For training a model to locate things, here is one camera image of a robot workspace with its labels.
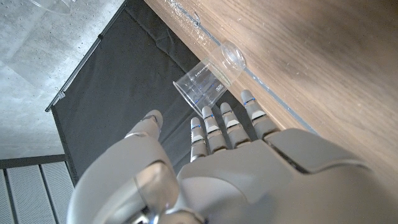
plastic cup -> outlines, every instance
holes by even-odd
[[[241,51],[226,41],[173,84],[202,117],[201,109],[212,108],[245,67]]]
[[[69,15],[71,3],[76,0],[30,0],[36,6],[58,14]]]

fingertip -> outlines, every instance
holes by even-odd
[[[152,111],[148,112],[145,115],[145,117],[147,117],[147,116],[154,116],[156,118],[156,122],[157,122],[159,128],[162,128],[162,126],[163,126],[163,116],[162,116],[162,113],[160,111],[152,110]]]
[[[191,119],[191,129],[200,126],[200,120],[197,117]]]

robot finger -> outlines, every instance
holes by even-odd
[[[157,110],[152,110],[147,113],[144,118],[140,120],[130,132],[127,133],[126,137],[124,138],[128,138],[130,136],[150,136],[158,140],[162,125],[162,114]]]
[[[208,155],[205,134],[198,118],[191,119],[191,162]]]
[[[264,139],[271,133],[279,131],[249,90],[243,90],[241,98],[259,139]]]
[[[227,103],[223,103],[220,109],[233,149],[251,142],[242,124],[236,118],[234,111],[232,111],[231,106]]]
[[[220,127],[218,127],[218,124],[210,107],[203,107],[201,113],[203,119],[205,120],[210,152],[213,154],[217,151],[227,149],[223,133],[221,132]]]

blue stripe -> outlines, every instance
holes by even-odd
[[[180,4],[175,4],[175,6],[182,12],[184,13],[193,23],[196,23],[196,19],[194,19]],[[216,39],[215,36],[213,36],[208,30],[206,30],[201,24],[197,25],[208,37],[210,37],[211,40],[213,40],[218,46],[221,45],[221,43]],[[310,131],[313,134],[319,135],[307,122],[304,121],[300,115],[298,115],[292,108],[290,108],[287,103],[285,103],[278,95],[276,95],[275,92],[273,92],[268,85],[266,85],[264,82],[262,82],[250,69],[245,68],[244,71],[248,73],[252,79],[254,79],[260,86],[262,86],[265,91],[267,91],[273,99],[275,99],[280,105],[282,105],[287,112],[290,113],[296,119],[305,129]]]

wooden table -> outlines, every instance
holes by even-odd
[[[241,49],[237,99],[251,90],[282,129],[343,146],[398,189],[395,0],[145,1],[200,59],[224,40]]]

